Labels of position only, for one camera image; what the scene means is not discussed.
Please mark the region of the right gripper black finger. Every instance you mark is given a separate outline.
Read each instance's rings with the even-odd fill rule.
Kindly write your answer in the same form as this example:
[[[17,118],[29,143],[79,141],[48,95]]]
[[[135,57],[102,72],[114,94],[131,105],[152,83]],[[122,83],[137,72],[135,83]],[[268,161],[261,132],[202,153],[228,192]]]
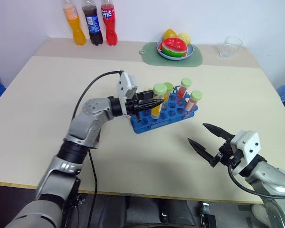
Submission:
[[[197,154],[199,154],[203,159],[205,159],[210,165],[212,164],[214,157],[209,154],[202,145],[190,138],[188,138],[188,142]]]
[[[228,133],[227,131],[223,130],[218,126],[209,123],[203,123],[202,125],[206,127],[212,134],[217,137],[223,138],[226,141],[231,141],[235,137],[235,135]]]

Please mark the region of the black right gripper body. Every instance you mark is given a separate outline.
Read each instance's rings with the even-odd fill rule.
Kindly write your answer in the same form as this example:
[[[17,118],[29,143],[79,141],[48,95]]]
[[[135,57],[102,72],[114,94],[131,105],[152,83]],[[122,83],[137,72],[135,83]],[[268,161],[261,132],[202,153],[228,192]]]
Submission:
[[[225,142],[220,148],[219,153],[211,160],[211,167],[215,167],[219,162],[225,166],[231,166],[235,168],[242,158],[242,150],[236,149],[235,152],[232,151],[231,144]]]

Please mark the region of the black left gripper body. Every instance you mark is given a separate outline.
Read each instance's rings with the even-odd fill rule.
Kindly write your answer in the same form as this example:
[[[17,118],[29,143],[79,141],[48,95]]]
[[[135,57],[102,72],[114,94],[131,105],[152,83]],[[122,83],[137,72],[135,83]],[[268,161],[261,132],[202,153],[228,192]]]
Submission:
[[[132,116],[135,115],[136,121],[140,122],[141,118],[139,117],[139,112],[143,105],[143,93],[135,93],[131,99],[127,99],[125,106],[127,114]]]

